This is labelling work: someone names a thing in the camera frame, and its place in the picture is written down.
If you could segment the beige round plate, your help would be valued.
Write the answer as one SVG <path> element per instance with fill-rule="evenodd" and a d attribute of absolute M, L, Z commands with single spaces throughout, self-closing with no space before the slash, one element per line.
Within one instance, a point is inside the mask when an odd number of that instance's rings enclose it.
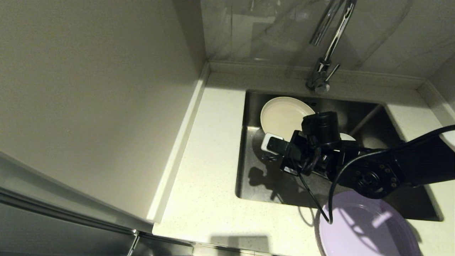
<path fill-rule="evenodd" d="M 302 131 L 303 118 L 315 111 L 301 100 L 292 97 L 276 97 L 269 100 L 260 113 L 264 133 L 271 133 L 291 141 L 294 131 Z"/>

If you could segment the lilac round plate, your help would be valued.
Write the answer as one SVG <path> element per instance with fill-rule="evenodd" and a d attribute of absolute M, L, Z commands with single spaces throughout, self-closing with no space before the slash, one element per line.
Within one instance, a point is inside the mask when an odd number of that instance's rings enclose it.
<path fill-rule="evenodd" d="M 384 200 L 346 191 L 332 207 L 332 224 L 318 225 L 325 256 L 422 256 L 409 223 Z"/>

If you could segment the stainless steel sink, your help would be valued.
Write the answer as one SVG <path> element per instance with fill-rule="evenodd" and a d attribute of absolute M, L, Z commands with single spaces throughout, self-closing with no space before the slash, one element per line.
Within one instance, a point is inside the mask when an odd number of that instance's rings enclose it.
<path fill-rule="evenodd" d="M 301 180 L 280 170 L 281 159 L 263 158 L 264 131 L 260 122 L 263 106 L 277 94 L 247 92 L 244 104 L 236 196 L 242 199 L 308 207 L 316 205 Z M 298 97 L 315 112 L 335 111 L 339 130 L 364 147 L 389 148 L 402 142 L 385 108 L 376 103 Z M 400 188 L 385 198 L 404 218 L 441 222 L 442 211 L 428 186 Z"/>

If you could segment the chrome gooseneck faucet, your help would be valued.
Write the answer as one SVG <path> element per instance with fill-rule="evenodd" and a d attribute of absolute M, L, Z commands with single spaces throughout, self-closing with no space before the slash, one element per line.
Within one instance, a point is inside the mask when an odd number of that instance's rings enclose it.
<path fill-rule="evenodd" d="M 313 46 L 318 46 L 320 42 L 322 42 L 323 37 L 325 36 L 336 14 L 340 10 L 341 5 L 344 4 L 339 23 L 334 31 L 331 42 L 328 44 L 325 54 L 318 58 L 314 68 L 309 73 L 306 80 L 306 88 L 310 91 L 318 94 L 325 94 L 330 90 L 330 79 L 340 67 L 340 63 L 338 63 L 331 72 L 328 70 L 332 65 L 333 54 L 354 13 L 357 1 L 358 0 L 330 0 L 320 21 L 318 22 L 309 42 Z"/>

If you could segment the grey metal cabinet front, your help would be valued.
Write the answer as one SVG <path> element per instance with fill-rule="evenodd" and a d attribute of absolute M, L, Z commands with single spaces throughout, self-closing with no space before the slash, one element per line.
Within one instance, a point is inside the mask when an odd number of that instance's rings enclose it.
<path fill-rule="evenodd" d="M 0 153 L 0 256 L 190 256 L 189 242 Z"/>

